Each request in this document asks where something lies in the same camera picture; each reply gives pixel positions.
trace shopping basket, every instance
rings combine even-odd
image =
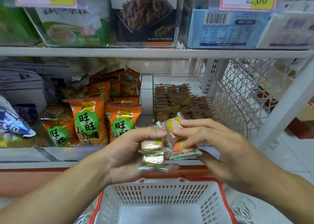
[[[110,185],[89,224],[236,224],[215,178],[140,179]]]

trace red basket rim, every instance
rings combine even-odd
[[[222,200],[224,201],[224,205],[226,206],[226,209],[227,209],[227,211],[231,217],[231,221],[233,224],[237,224],[236,218],[235,218],[235,216],[234,216],[234,214],[233,214],[233,212],[232,212],[232,210],[229,207],[229,204],[227,202],[227,198],[226,198],[224,189],[222,188],[222,185],[218,179],[216,179],[216,178],[202,178],[202,177],[199,177],[199,178],[197,178],[197,177],[195,177],[195,178],[182,177],[182,178],[186,179],[187,181],[190,181],[190,182],[206,182],[206,181],[216,182],[218,184],[219,191],[220,191],[221,196],[222,196]],[[101,200],[102,200],[103,195],[104,195],[104,191],[102,191],[98,196],[96,208],[93,211],[92,216],[90,217],[89,224],[94,224],[94,222],[95,222],[96,216],[98,214],[98,211],[99,211],[99,208],[101,205]]]

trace hand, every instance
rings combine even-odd
[[[173,131],[187,137],[185,147],[208,142],[221,154],[219,160],[202,151],[199,157],[219,180],[234,189],[256,195],[265,188],[265,182],[276,176],[279,167],[262,155],[248,140],[212,119],[184,120],[185,128]]]
[[[138,153],[139,143],[145,139],[157,139],[165,135],[166,132],[159,131],[154,127],[133,129],[98,151],[102,157],[108,160],[108,182],[110,184],[123,183],[141,177],[144,171],[137,169],[142,163],[142,155]],[[179,168],[180,166],[177,164],[170,164],[168,172]]]

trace person's right hand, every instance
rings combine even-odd
[[[281,171],[247,139],[212,119],[183,120],[181,124],[184,128],[173,133],[187,137],[185,147],[201,142],[214,146],[221,154],[219,160],[206,151],[199,160],[215,177],[240,192],[260,194],[267,188],[267,181]]]

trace barcode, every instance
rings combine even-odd
[[[227,24],[228,12],[207,12],[204,24]]]

